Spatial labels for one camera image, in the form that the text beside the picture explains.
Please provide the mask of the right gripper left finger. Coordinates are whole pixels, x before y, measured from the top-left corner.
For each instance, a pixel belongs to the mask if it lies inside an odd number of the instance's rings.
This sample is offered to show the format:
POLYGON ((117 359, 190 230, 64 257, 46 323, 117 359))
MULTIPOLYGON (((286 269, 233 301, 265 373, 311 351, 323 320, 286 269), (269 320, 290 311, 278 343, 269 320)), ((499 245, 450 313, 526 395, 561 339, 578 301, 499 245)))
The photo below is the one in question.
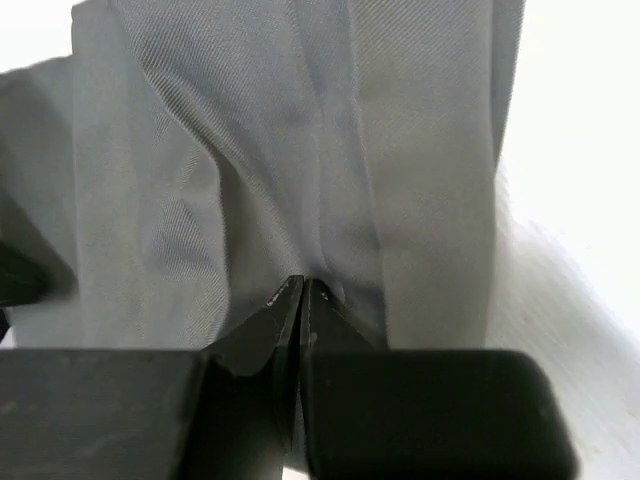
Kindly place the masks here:
POLYGON ((280 478, 303 287, 200 350, 3 351, 2 477, 280 478))

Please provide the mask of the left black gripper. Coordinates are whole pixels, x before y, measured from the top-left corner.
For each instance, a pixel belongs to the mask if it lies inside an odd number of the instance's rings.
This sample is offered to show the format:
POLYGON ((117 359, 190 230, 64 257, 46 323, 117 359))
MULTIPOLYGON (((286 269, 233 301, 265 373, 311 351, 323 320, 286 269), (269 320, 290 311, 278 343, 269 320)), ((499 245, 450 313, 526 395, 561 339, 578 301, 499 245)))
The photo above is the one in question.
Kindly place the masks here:
POLYGON ((6 310, 40 301, 48 291, 43 268, 17 249, 1 242, 1 340, 10 328, 6 310))

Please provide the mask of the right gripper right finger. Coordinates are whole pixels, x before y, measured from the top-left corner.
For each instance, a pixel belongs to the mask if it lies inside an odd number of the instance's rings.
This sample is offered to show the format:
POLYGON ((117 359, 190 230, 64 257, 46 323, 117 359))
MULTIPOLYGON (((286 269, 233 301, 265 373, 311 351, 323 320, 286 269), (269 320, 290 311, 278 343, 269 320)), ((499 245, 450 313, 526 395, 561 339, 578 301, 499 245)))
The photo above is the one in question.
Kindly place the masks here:
POLYGON ((314 479, 573 479, 548 377, 513 350, 390 350, 321 281, 301 305, 301 398, 314 479))

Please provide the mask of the grey pleated skirt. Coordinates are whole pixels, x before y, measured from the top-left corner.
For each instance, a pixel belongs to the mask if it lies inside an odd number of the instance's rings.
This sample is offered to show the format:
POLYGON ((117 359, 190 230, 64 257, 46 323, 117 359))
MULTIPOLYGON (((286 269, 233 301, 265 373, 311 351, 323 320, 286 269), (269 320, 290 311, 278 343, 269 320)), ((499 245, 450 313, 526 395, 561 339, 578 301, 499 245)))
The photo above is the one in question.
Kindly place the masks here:
POLYGON ((21 347, 199 348, 290 275, 395 348, 483 343, 520 1, 87 1, 1 77, 21 347))

